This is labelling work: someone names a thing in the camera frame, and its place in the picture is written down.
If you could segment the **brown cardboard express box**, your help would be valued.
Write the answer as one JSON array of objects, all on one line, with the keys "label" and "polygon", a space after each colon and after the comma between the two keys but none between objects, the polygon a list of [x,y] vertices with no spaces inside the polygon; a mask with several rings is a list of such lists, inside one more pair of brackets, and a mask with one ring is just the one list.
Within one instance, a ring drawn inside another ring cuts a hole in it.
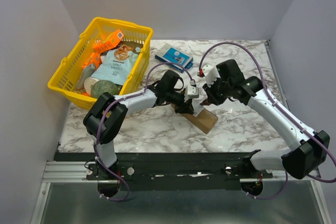
[{"label": "brown cardboard express box", "polygon": [[180,114],[189,120],[194,126],[196,126],[203,133],[208,134],[218,121],[218,117],[212,112],[204,108],[197,101],[192,100],[192,106],[194,108],[194,114]]}]

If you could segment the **red black utility knife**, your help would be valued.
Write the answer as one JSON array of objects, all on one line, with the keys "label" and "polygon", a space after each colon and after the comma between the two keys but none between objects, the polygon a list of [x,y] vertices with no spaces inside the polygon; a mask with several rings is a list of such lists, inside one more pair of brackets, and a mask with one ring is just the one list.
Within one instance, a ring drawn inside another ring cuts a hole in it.
[{"label": "red black utility knife", "polygon": [[208,100],[206,99],[206,100],[202,101],[200,103],[200,105],[202,105],[202,106],[209,106],[209,105],[211,105],[211,103],[209,103]]}]

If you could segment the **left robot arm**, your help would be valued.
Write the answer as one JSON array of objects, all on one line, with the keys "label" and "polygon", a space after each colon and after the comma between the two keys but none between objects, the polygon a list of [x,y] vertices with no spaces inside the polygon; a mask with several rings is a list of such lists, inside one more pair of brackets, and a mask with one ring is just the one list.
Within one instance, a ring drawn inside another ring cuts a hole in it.
[{"label": "left robot arm", "polygon": [[98,173],[104,179],[112,179],[116,174],[114,138],[118,135],[127,115],[156,106],[173,105],[175,113],[194,114],[192,99],[187,91],[175,88],[183,79],[172,70],[146,88],[127,95],[103,93],[86,114],[83,124],[87,132],[95,138],[94,151]]}]

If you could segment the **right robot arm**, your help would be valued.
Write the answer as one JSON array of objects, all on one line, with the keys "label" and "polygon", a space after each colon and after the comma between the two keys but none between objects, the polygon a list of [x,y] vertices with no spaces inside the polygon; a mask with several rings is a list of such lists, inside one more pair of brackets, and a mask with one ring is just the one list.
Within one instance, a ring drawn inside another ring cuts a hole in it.
[{"label": "right robot arm", "polygon": [[287,143],[288,148],[282,151],[255,150],[245,156],[241,171],[246,177],[270,169],[284,170],[296,179],[303,179],[326,160],[329,135],[298,120],[270,90],[264,90],[259,78],[245,78],[235,60],[215,67],[204,65],[201,74],[206,79],[205,103],[220,105],[227,99],[238,100],[261,115]]}]

